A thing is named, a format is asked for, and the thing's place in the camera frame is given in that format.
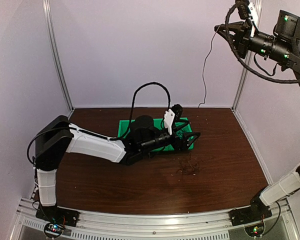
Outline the green bin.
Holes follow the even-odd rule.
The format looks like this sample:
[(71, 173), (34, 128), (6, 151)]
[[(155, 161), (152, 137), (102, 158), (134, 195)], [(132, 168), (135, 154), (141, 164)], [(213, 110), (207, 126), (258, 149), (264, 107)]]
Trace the green bin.
[(133, 123), (134, 120), (120, 120), (118, 125), (117, 137), (120, 139), (124, 139), (128, 133), (130, 132), (130, 124)]
[[(185, 132), (194, 132), (192, 130), (190, 121), (187, 117), (181, 117), (176, 123), (174, 123), (172, 129), (174, 130), (175, 136), (181, 137)], [(153, 149), (151, 152), (159, 153), (159, 152), (179, 152), (179, 151), (188, 151), (188, 150), (169, 150), (168, 148), (164, 148), (163, 146), (157, 147)]]

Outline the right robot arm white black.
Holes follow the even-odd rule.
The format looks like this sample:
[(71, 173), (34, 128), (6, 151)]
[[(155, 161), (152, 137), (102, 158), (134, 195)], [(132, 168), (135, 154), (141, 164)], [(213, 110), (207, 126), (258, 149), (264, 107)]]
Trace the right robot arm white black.
[[(234, 5), (225, 20), (225, 23), (216, 25), (214, 31), (228, 42), (231, 51), (246, 70), (268, 82), (300, 86), (299, 16), (280, 10), (272, 35), (258, 30), (255, 25), (256, 17), (249, 7)], [(295, 79), (274, 79), (271, 75), (263, 75), (252, 69), (243, 61), (249, 51), (275, 61), (282, 71), (291, 69)], [(256, 221), (270, 205), (299, 190), (300, 163), (279, 181), (260, 190), (251, 199), (246, 216), (249, 220)]]

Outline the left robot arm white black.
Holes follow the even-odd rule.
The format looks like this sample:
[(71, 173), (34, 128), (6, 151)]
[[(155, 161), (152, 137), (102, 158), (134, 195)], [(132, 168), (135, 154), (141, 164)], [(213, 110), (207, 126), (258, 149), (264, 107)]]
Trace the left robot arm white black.
[(187, 151), (200, 137), (199, 132), (182, 132), (190, 122), (175, 117), (164, 118), (163, 127), (155, 126), (155, 119), (141, 115), (128, 124), (123, 137), (109, 137), (70, 123), (58, 116), (36, 136), (34, 167), (42, 213), (51, 222), (62, 218), (57, 205), (57, 169), (66, 153), (77, 153), (126, 166), (143, 159), (148, 153), (172, 146), (175, 151)]

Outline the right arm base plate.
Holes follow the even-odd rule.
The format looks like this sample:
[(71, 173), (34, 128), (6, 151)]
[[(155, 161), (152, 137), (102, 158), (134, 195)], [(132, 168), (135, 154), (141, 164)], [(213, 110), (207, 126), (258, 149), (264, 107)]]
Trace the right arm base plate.
[(260, 222), (273, 215), (267, 208), (263, 211), (259, 211), (257, 209), (253, 209), (251, 206), (233, 209), (228, 214), (233, 227)]

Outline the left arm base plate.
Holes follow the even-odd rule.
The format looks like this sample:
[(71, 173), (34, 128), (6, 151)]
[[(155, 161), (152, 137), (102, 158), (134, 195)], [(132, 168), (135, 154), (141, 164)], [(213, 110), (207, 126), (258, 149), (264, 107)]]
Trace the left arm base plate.
[(76, 227), (80, 213), (58, 206), (39, 205), (35, 217), (62, 226)]

